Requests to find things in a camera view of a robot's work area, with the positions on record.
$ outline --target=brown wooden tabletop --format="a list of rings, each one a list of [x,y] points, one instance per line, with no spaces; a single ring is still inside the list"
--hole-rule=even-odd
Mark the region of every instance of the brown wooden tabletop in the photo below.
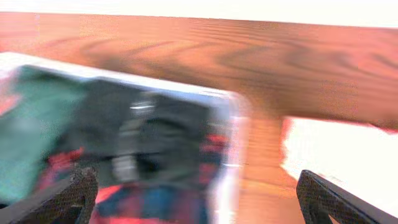
[[[303,223],[280,168],[285,115],[396,127],[398,30],[279,22],[0,14],[0,51],[238,92],[252,105],[238,223]]]

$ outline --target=green fabric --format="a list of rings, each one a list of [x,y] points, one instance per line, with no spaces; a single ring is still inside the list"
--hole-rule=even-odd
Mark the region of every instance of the green fabric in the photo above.
[[[0,202],[14,203],[34,189],[44,159],[85,97],[83,82],[22,67],[13,89],[22,97],[0,116]]]

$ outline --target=wooden surface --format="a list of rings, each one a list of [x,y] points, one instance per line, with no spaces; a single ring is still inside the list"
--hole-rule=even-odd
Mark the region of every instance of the wooden surface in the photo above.
[[[0,14],[0,51],[236,91],[252,105],[238,223],[303,223],[284,115],[398,118],[398,31],[167,17]]]

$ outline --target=white background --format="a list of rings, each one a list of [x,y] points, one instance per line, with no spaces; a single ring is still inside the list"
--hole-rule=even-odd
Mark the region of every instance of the white background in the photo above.
[[[398,27],[398,0],[0,0],[0,11]]]

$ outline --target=folded clothing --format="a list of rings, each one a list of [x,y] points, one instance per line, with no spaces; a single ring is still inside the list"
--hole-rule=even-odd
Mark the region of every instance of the folded clothing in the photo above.
[[[0,201],[28,196],[44,159],[72,120],[86,90],[77,82],[35,67],[21,67],[13,93],[20,102],[0,116]]]
[[[113,159],[126,154],[133,155],[140,184],[194,187],[210,109],[164,95],[146,98],[145,94],[105,80],[89,83],[87,97],[53,153],[82,150],[76,162],[97,168],[101,187],[123,183],[115,177]],[[139,115],[142,110],[136,110],[145,106],[134,105],[148,99],[153,105],[146,108],[152,109]]]
[[[226,138],[208,134],[200,148],[200,168],[194,189],[169,186],[147,187],[136,183],[99,189],[91,224],[107,223],[208,223],[207,188],[220,172]],[[50,157],[37,190],[64,179],[81,151],[61,152]]]

